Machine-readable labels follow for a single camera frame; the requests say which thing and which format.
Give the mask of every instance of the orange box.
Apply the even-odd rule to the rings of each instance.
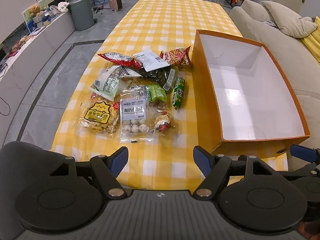
[[[275,157],[310,137],[300,103],[264,44],[197,30],[191,61],[198,141],[208,152]]]

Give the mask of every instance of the red chip bag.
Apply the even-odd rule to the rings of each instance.
[[[162,58],[165,62],[169,63],[173,66],[178,66],[179,68],[182,65],[190,65],[189,59],[189,51],[190,47],[180,48],[180,49],[173,49],[170,51],[160,53],[160,58]]]
[[[108,61],[116,63],[117,65],[131,67],[134,69],[142,68],[141,64],[138,61],[136,61],[133,57],[122,55],[117,52],[107,52],[107,53],[98,54],[98,55]]]

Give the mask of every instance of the barcode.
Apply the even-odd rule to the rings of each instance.
[[[100,80],[96,80],[96,81],[94,82],[94,85],[95,85],[96,87],[99,87],[100,84],[101,84],[101,81],[100,81]]]
[[[160,57],[156,57],[156,60],[159,61],[159,62],[163,62],[164,60]]]

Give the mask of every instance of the yellow biscuit bag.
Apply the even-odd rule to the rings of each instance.
[[[119,102],[109,101],[93,93],[84,105],[79,120],[80,125],[94,132],[107,132],[113,135],[117,128],[119,109]]]

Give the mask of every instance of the metal screw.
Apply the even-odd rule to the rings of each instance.
[[[212,191],[207,188],[198,189],[196,194],[200,197],[209,197],[212,194]]]
[[[112,188],[111,190],[108,191],[108,193],[110,196],[120,197],[124,194],[124,191],[123,189],[120,189],[120,188]]]

